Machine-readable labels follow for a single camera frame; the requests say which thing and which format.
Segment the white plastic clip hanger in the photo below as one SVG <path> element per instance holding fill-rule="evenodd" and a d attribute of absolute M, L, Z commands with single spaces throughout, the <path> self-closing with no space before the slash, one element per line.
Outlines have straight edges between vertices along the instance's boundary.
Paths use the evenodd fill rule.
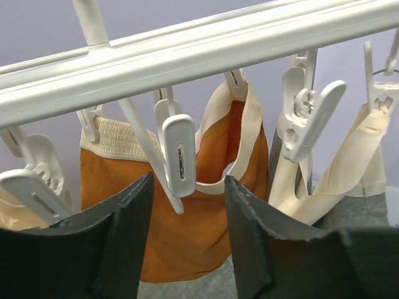
<path fill-rule="evenodd" d="M 398 27 L 397 1 L 277 1 L 247 7 L 110 42 L 96 2 L 75 2 L 89 38 L 86 49 L 1 69 L 1 130 L 18 142 L 32 168 L 62 179 L 55 163 L 21 131 L 37 120 L 76 112 L 91 141 L 103 104 L 118 102 L 177 214 L 181 198 L 208 186 L 196 180 L 195 128 L 180 112 L 176 84 L 225 74 L 232 92 L 247 98 L 242 67 L 291 58 L 282 79 L 284 156 L 309 155 L 342 98 L 341 80 L 313 88 L 317 51 Z"/>

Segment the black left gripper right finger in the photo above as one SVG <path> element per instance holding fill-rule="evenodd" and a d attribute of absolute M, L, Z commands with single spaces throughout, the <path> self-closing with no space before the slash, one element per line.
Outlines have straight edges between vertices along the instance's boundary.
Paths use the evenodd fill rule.
<path fill-rule="evenodd" d="M 327 232 L 303 224 L 225 179 L 239 298 L 397 298 L 398 229 Z"/>

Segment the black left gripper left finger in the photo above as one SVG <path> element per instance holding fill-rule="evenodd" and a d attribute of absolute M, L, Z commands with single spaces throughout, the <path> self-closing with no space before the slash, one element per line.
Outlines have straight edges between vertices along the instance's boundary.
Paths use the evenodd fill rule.
<path fill-rule="evenodd" d="M 2 298 L 136 298 L 152 173 L 47 228 L 1 230 Z"/>

